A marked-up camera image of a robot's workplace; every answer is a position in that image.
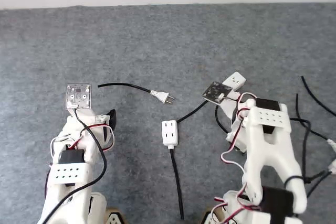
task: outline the white outlet adapter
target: white outlet adapter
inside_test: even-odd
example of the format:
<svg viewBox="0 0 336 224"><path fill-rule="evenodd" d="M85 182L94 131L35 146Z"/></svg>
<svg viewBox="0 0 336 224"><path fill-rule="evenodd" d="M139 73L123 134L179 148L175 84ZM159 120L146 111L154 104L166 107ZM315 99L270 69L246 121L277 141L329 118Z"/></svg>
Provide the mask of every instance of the white outlet adapter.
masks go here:
<svg viewBox="0 0 336 224"><path fill-rule="evenodd" d="M176 120L162 121L162 141L168 149L178 145L177 122Z"/></svg>
<svg viewBox="0 0 336 224"><path fill-rule="evenodd" d="M231 87L234 91L237 91L244 85L245 82L246 79L240 73L234 72L228 78L226 78L222 84Z"/></svg>

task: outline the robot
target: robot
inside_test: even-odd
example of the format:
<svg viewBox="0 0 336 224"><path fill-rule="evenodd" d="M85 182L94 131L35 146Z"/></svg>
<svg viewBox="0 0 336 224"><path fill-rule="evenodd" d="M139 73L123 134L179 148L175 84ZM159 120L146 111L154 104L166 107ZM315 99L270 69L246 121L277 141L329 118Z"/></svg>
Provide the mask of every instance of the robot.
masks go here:
<svg viewBox="0 0 336 224"><path fill-rule="evenodd" d="M218 105L231 120L226 138L230 148L222 153L221 160L242 170L243 186L240 191L228 191L223 198L215 197L221 203L206 213L202 223L301 224L296 216L307 207L305 174L294 157L287 107L252 93L240 94L237 90L245 81L235 72L223 83L212 83L203 93L203 98ZM234 148L246 152L244 167L225 158ZM264 166L275 169L285 189L261 185Z"/></svg>
<svg viewBox="0 0 336 224"><path fill-rule="evenodd" d="M106 115L95 115L91 109L89 84L67 85L66 109L70 116L50 144L52 164L38 224L125 223L119 211L107 209L105 197L93 193L91 187L105 173L104 152L114 146L115 110ZM93 166L99 154L104 169L93 179Z"/></svg>

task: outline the black wire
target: black wire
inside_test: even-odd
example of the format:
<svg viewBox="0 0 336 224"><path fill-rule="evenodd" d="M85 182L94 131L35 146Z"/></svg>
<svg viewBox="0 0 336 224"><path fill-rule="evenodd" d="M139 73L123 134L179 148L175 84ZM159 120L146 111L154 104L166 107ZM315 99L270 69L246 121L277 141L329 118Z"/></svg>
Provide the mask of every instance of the black wire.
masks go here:
<svg viewBox="0 0 336 224"><path fill-rule="evenodd" d="M107 87L107 86L128 86L128 87L132 87L132 88L135 88L135 89L140 89L140 90L145 91L147 93L151 92L151 90L146 89L144 87L137 86L137 85L134 85L134 84L131 84L131 83L124 83L124 82L105 83L105 84L98 85L98 88Z"/></svg>
<svg viewBox="0 0 336 224"><path fill-rule="evenodd" d="M170 157L172 158L173 169L176 179L176 186L177 186L177 196L178 196L178 203L180 208L180 218L184 220L184 210L183 210L183 201L182 201L182 192L181 192L181 185L180 185L180 178L178 176L177 165L174 156L174 149L170 149Z"/></svg>
<svg viewBox="0 0 336 224"><path fill-rule="evenodd" d="M193 114L195 114L198 110L200 110L204 105L206 105L208 103L208 101L204 101L202 102L197 108L195 108L192 112L190 112L189 114L185 115L184 117L176 120L177 123L181 123L183 120L187 119L189 116L192 116Z"/></svg>
<svg viewBox="0 0 336 224"><path fill-rule="evenodd" d="M46 182L44 184L44 198L47 197L47 185L48 185L48 179L49 179L49 174L50 174L51 169L49 169L46 177Z"/></svg>
<svg viewBox="0 0 336 224"><path fill-rule="evenodd" d="M309 189L307 193L307 198L312 194L313 191L318 187L318 185L324 181L329 175L331 174L331 171L325 172L325 174Z"/></svg>
<svg viewBox="0 0 336 224"><path fill-rule="evenodd" d="M296 94L295 111L296 111L296 116L297 116L298 118L301 119L300 112L299 112L299 94ZM306 126L303 122L300 121L300 124L301 124L303 127L307 128L307 126ZM316 136L319 136L319 137L321 137L321 138L323 138L323 139L325 139L325 140L328 140L328 138L327 138L326 136L324 136L324 135L322 135L322 134L320 134L320 133L318 133L318 132L316 132L316 131L310 130L310 132L311 132L312 134L316 135Z"/></svg>
<svg viewBox="0 0 336 224"><path fill-rule="evenodd" d="M224 126L221 124L221 122L218 119L218 108L219 108L219 106L217 105L216 109L215 109L215 119L216 119L216 122L217 122L218 126L227 134L228 133L227 129L224 128Z"/></svg>
<svg viewBox="0 0 336 224"><path fill-rule="evenodd" d="M301 118L290 118L290 120L307 123L307 125L308 125L306 127L306 132L304 134L303 144L302 144L302 176L303 176L304 180L306 180L307 139L308 139L309 133L311 131L311 123L308 120L301 119Z"/></svg>
<svg viewBox="0 0 336 224"><path fill-rule="evenodd" d="M336 116L336 112L332 111L330 108L328 108L327 106L325 106L319 99L316 98L316 96L311 92L311 90L309 89L306 80L304 79L304 76L301 76L301 80L303 82L304 87L306 88L308 94L317 102L318 105L320 105L322 108L324 108L326 111L328 111L330 114L332 114L333 116Z"/></svg>
<svg viewBox="0 0 336 224"><path fill-rule="evenodd" d="M92 130L86 125L84 124L79 118L78 118L78 115L77 115L77 112L76 112L76 109L74 109L74 112L75 112L75 116L77 118L77 120L84 126L84 128L90 133L90 135L92 136L93 140L95 141L98 149L99 149L99 152L101 154L101 157L103 159L103 163L104 163L104 167L103 167L103 170L102 172L100 173L100 175L94 179L93 181L87 183L86 185L83 185L81 187L78 187L77 189L71 191L70 193L68 193L54 208L53 210L48 214L48 216L46 217L46 219L43 221L42 224L47 224L48 220L53 216L53 214L57 211L57 209L68 199L70 198L70 196L72 196L73 194L89 187L89 186L92 186L94 185L95 183L97 183L105 174L106 172L106 167L107 167L107 161L106 161L106 157L105 157L105 154L104 154L104 151L102 150L100 144L99 144L99 141L97 140L96 136L94 135L94 133L92 132Z"/></svg>

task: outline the gray carpet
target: gray carpet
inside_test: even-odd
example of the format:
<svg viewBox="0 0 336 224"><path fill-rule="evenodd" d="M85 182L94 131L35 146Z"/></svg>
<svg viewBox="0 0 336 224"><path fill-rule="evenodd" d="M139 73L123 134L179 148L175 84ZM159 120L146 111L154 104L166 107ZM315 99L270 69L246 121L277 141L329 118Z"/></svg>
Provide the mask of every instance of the gray carpet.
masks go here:
<svg viewBox="0 0 336 224"><path fill-rule="evenodd" d="M298 92L302 116L317 131L336 135L336 118L307 96L299 78L305 75L316 95L336 110L336 4L3 10L0 57L0 223L36 223L40 217L49 143L67 116L66 83L92 83L96 113L117 110L116 146L107 153L107 173L94 191L130 224L197 223L215 205L214 196L240 188L238 168L219 161L228 143L208 104L179 127L175 156L186 217L180 222L170 155L161 139L162 120L188 113L212 81L236 70L248 80L244 91L287 104L290 115ZM135 89L97 88L111 81L165 90L176 100L169 106ZM304 129L298 123L292 129L301 160ZM310 136L307 157L312 175L335 154ZM246 157L232 158L243 164ZM265 168L262 177L265 185L282 187L272 169ZM300 218L334 223L335 192L330 176Z"/></svg>

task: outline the circuit board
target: circuit board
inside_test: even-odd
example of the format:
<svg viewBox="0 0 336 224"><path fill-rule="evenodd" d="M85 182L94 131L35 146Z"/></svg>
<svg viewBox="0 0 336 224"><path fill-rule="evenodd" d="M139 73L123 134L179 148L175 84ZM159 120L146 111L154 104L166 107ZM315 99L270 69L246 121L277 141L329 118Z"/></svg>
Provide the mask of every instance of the circuit board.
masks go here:
<svg viewBox="0 0 336 224"><path fill-rule="evenodd" d="M68 84L66 91L67 109L90 109L91 108L91 85Z"/></svg>
<svg viewBox="0 0 336 224"><path fill-rule="evenodd" d="M232 88L214 81L202 94L203 98L216 104L220 104L231 92Z"/></svg>

